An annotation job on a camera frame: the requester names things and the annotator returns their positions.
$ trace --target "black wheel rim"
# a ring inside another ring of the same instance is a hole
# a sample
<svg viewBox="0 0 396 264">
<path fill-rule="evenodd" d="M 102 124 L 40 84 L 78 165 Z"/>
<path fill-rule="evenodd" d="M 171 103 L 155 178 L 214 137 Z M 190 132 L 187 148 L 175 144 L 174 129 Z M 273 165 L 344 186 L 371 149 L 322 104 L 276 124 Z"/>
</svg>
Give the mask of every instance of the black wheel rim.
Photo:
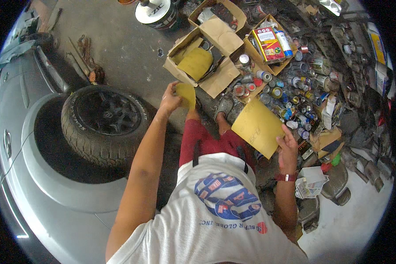
<svg viewBox="0 0 396 264">
<path fill-rule="evenodd" d="M 82 95 L 74 111 L 83 126 L 105 135 L 129 134 L 141 124 L 139 108 L 126 96 L 108 90 Z"/>
</svg>

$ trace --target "car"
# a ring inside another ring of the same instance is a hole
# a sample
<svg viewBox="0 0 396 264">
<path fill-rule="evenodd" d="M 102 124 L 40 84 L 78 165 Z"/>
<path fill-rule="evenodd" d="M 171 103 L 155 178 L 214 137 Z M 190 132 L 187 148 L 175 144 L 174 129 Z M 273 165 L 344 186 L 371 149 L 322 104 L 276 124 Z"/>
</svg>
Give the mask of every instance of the car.
<svg viewBox="0 0 396 264">
<path fill-rule="evenodd" d="M 68 84 L 43 51 L 52 41 L 26 30 L 0 56 L 0 208 L 30 254 L 104 263 L 149 114 L 128 92 Z"/>
</svg>

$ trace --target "red shorts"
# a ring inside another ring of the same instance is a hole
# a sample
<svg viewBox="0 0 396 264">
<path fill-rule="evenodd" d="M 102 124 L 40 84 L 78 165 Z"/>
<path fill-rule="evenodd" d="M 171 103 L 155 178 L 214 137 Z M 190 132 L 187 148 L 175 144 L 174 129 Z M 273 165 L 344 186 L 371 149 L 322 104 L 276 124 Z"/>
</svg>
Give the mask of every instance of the red shorts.
<svg viewBox="0 0 396 264">
<path fill-rule="evenodd" d="M 201 140 L 199 144 L 199 156 L 224 152 L 240 158 L 237 147 L 242 146 L 245 161 L 255 172 L 254 156 L 251 154 L 245 140 L 232 130 L 227 130 L 220 136 L 220 140 L 215 140 L 199 121 L 193 119 L 188 119 L 185 122 L 185 130 L 180 148 L 179 167 L 193 160 L 195 144 L 199 139 Z"/>
</svg>

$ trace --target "green object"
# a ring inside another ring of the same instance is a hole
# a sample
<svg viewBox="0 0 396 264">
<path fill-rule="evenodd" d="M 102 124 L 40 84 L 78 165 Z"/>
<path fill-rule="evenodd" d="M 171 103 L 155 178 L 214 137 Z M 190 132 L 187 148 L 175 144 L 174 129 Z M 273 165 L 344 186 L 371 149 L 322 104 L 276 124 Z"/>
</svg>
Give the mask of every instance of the green object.
<svg viewBox="0 0 396 264">
<path fill-rule="evenodd" d="M 337 166 L 340 163 L 340 152 L 332 160 L 332 165 Z"/>
</svg>

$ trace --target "hand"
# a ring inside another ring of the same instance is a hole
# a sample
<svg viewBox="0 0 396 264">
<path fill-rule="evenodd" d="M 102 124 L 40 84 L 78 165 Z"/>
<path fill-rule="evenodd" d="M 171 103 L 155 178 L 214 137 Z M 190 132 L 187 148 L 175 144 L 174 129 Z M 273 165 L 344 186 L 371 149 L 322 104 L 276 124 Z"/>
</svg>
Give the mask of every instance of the hand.
<svg viewBox="0 0 396 264">
<path fill-rule="evenodd" d="M 183 100 L 181 96 L 174 96 L 175 86 L 178 83 L 179 81 L 169 83 L 158 109 L 159 112 L 164 112 L 167 117 L 169 117 L 171 113 L 180 106 Z"/>
<path fill-rule="evenodd" d="M 280 173 L 294 174 L 296 172 L 298 143 L 285 124 L 282 124 L 282 129 L 286 134 L 285 138 L 276 138 L 277 143 L 281 147 L 281 150 L 279 151 Z"/>
</svg>

